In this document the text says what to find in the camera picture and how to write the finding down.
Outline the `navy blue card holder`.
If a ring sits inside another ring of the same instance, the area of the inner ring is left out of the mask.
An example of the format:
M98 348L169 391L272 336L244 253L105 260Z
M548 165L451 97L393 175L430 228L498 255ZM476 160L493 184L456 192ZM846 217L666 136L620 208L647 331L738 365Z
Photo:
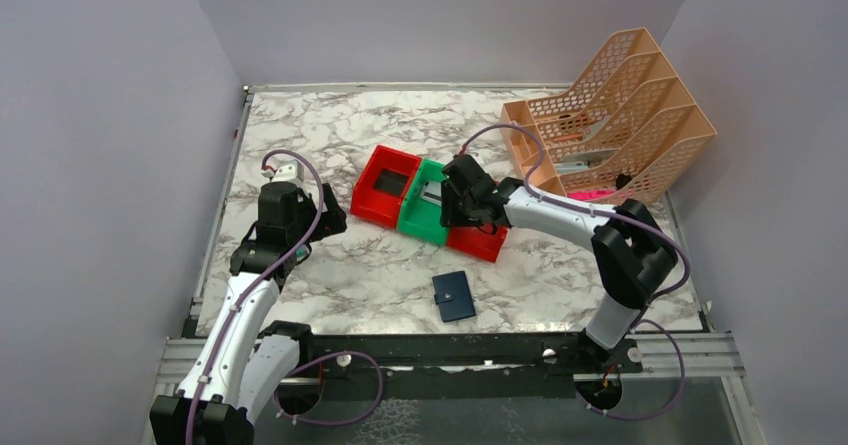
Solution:
M477 315L465 271L433 276L432 284L434 303L443 323L457 322Z

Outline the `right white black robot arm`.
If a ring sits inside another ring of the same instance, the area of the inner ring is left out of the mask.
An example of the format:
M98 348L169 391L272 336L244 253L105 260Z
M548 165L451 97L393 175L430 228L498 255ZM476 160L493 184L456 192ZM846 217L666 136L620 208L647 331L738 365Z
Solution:
M533 188L517 178L495 181L470 155L442 169L440 222L448 228L520 228L593 253L604 296L577 345L579 363L600 372L677 266L674 242L647 207L633 199L593 205Z

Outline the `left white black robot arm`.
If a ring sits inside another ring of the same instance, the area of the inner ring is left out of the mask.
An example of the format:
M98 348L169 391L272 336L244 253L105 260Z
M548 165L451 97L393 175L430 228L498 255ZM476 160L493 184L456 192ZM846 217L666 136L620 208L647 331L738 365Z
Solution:
M316 197L299 181L261 187L257 219L231 255L227 294L199 357L174 392L153 401L156 443L253 442L257 417L284 374L309 371L315 352L297 337L262 337L262 323L298 265L298 251L346 228L328 183Z

